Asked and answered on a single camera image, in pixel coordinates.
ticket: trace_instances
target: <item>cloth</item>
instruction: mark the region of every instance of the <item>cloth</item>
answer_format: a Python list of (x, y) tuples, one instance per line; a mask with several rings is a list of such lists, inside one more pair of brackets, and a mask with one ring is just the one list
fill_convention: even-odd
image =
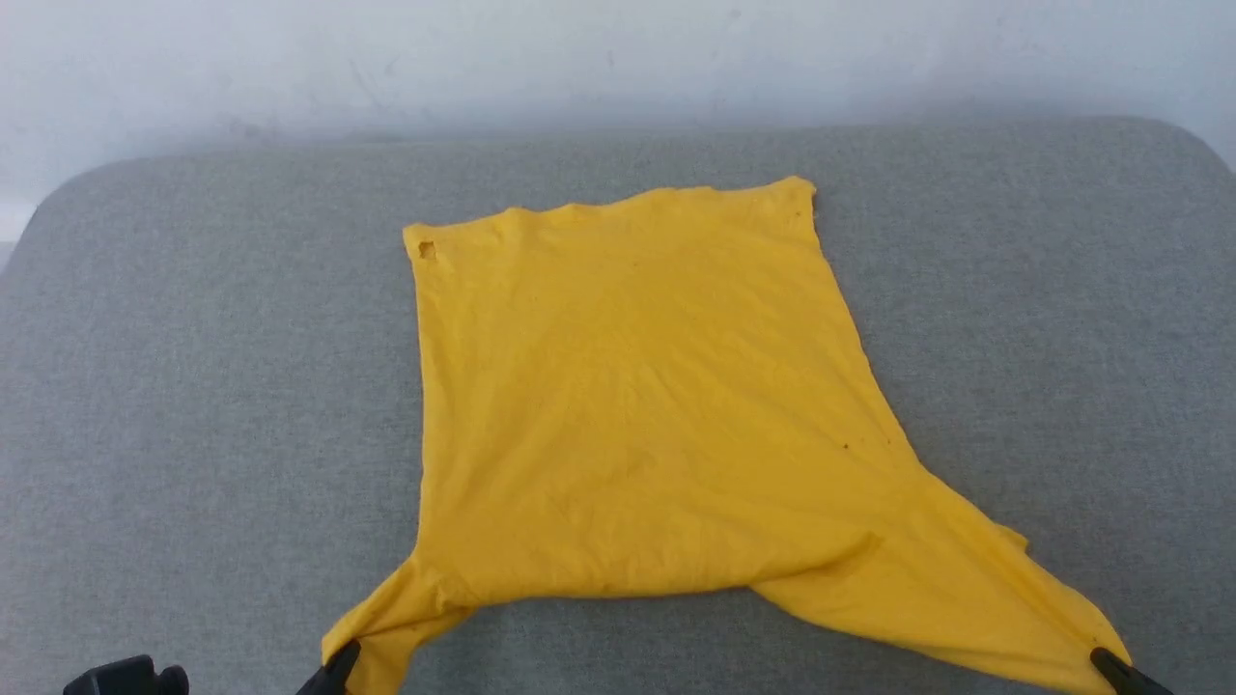
[(476, 608), (751, 586), (812, 623), (1106, 694), (1100, 611), (917, 460), (812, 226), (815, 188), (659, 189), (413, 225), (412, 555), (323, 641), (357, 695)]

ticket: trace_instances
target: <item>yellow t-shirt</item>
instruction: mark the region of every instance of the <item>yellow t-shirt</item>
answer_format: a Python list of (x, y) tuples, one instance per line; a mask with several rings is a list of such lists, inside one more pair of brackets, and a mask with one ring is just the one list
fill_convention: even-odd
[(417, 547), (323, 641), (355, 695), (478, 607), (750, 586), (812, 623), (1110, 694), (1106, 618), (918, 463), (801, 178), (404, 230)]

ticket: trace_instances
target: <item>stain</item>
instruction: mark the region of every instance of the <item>stain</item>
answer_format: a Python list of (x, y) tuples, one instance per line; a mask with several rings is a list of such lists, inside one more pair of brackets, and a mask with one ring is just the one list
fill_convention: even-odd
[(370, 89), (368, 80), (365, 78), (365, 74), (361, 73), (361, 68), (356, 66), (356, 61), (349, 58), (347, 67), (352, 73), (352, 82), (355, 82), (356, 87), (360, 87), (361, 92), (363, 92), (365, 95), (370, 98), (370, 104), (372, 104), (378, 110), (386, 111), (387, 105), (381, 99), (378, 99), (377, 94), (373, 94), (372, 89)]
[(266, 119), (266, 125), (245, 120), (240, 116), (226, 116), (224, 124), (232, 137), (246, 142), (271, 143), (279, 139), (279, 117), (271, 115)]
[(397, 53), (394, 58), (391, 58), (391, 62), (382, 68), (382, 74), (387, 77), (394, 77), (398, 74), (399, 70), (396, 69), (394, 64), (399, 62), (399, 58), (403, 58), (403, 53)]

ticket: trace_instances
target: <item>gray fabric surface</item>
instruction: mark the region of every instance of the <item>gray fabric surface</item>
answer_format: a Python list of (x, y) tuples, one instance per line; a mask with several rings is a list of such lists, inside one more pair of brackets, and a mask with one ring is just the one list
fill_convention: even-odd
[[(402, 225), (792, 173), (926, 465), (1148, 673), (1236, 690), (1236, 179), (1135, 120), (340, 147), (70, 182), (0, 275), (0, 690), (138, 652), (200, 694), (313, 672), (415, 537)], [(1033, 689), (737, 590), (487, 610), (405, 691)]]

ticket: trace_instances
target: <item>black device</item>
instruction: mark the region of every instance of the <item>black device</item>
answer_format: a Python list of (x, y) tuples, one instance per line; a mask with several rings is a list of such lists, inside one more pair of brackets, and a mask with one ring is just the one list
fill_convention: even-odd
[[(344, 695), (347, 675), (360, 654), (360, 643), (349, 642), (309, 676), (295, 695)], [(1090, 663), (1107, 679), (1116, 695), (1172, 695), (1170, 690), (1101, 647), (1090, 652)], [(85, 672), (64, 688), (64, 695), (189, 695), (189, 679), (180, 667), (168, 667), (154, 675), (154, 662), (141, 655)]]
[(64, 695), (189, 695), (189, 676), (180, 667), (154, 674), (148, 655), (93, 668), (64, 686)]

